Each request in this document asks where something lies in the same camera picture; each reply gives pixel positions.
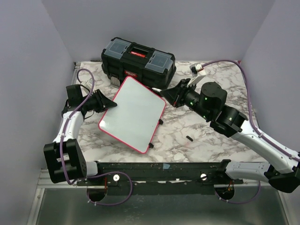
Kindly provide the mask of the pink framed whiteboard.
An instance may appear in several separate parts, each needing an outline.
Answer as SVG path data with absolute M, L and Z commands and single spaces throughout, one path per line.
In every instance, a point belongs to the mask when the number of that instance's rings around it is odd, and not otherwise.
M 144 154 L 158 128 L 166 102 L 136 79 L 128 76 L 100 119 L 101 131 Z

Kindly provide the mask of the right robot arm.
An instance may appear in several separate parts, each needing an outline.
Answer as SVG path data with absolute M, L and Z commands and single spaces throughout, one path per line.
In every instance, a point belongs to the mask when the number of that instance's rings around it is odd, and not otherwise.
M 298 152 L 285 148 L 260 130 L 255 131 L 245 114 L 225 104 L 227 92 L 216 82 L 203 84 L 200 93 L 189 82 L 182 79 L 175 87 L 161 90 L 159 94 L 173 107 L 187 106 L 214 131 L 246 145 L 266 160 L 262 163 L 230 161 L 216 171 L 218 182 L 257 180 L 285 193 L 293 192 L 300 185 Z

